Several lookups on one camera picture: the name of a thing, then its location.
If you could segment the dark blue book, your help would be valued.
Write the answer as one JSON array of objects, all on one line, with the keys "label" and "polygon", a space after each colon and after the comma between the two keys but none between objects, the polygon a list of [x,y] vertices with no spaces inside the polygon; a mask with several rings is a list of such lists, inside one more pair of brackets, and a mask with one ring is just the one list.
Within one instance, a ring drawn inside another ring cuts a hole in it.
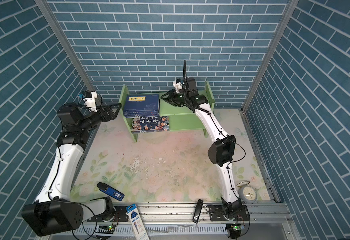
[{"label": "dark blue book", "polygon": [[152,95],[128,95],[123,107],[126,118],[159,116],[160,97]]}]

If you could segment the colourful illustrated book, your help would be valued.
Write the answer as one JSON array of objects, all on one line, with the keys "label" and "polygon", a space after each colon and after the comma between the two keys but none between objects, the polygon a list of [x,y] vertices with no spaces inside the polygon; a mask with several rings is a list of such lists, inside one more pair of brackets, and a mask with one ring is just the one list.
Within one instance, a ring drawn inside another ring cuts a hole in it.
[{"label": "colourful illustrated book", "polygon": [[168,132],[170,131],[169,117],[137,117],[132,120],[133,133]]}]

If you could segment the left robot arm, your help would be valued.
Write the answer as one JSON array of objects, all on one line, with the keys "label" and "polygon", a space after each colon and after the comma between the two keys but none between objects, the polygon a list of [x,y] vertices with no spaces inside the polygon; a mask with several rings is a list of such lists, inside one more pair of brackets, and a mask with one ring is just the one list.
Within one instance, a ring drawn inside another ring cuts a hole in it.
[{"label": "left robot arm", "polygon": [[87,115],[81,112],[83,107],[67,103],[59,108],[57,116],[62,131],[56,142],[53,166],[35,201],[25,205],[21,212],[24,221],[40,237],[74,231],[88,219],[115,218],[116,210],[110,197],[84,204],[70,201],[71,187],[90,137],[89,132],[101,122],[116,119],[122,105],[92,107]]}]

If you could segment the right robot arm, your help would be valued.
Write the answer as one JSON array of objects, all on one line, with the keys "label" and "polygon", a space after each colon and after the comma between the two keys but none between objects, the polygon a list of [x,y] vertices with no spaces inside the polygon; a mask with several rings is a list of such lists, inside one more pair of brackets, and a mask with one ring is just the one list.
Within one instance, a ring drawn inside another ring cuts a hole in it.
[{"label": "right robot arm", "polygon": [[208,93],[200,93],[196,80],[186,75],[172,82],[173,89],[165,93],[161,99],[174,107],[187,107],[202,122],[212,145],[208,149],[208,157],[218,168],[221,180],[223,212],[227,219],[236,218],[243,209],[243,203],[237,193],[232,163],[237,146],[236,138],[229,135],[213,113],[214,100]]}]

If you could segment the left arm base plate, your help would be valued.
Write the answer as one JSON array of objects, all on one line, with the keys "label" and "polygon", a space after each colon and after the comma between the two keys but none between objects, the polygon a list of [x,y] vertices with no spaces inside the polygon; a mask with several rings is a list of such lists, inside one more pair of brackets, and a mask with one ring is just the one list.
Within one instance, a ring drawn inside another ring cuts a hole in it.
[{"label": "left arm base plate", "polygon": [[127,206],[115,206],[112,210],[106,210],[105,212],[98,214],[88,220],[88,222],[98,222],[98,223],[106,223],[106,222],[119,222],[124,223],[128,222],[127,215]]}]

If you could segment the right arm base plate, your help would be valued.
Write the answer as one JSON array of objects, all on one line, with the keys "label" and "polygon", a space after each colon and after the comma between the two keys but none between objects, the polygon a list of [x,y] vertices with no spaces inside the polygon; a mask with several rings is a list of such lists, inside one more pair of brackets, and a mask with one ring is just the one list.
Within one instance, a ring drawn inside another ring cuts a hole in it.
[{"label": "right arm base plate", "polygon": [[246,205],[241,205],[239,209],[234,211],[227,210],[222,205],[208,204],[205,206],[206,211],[209,214],[210,221],[223,222],[223,221],[244,221],[249,222],[251,220],[250,213]]}]

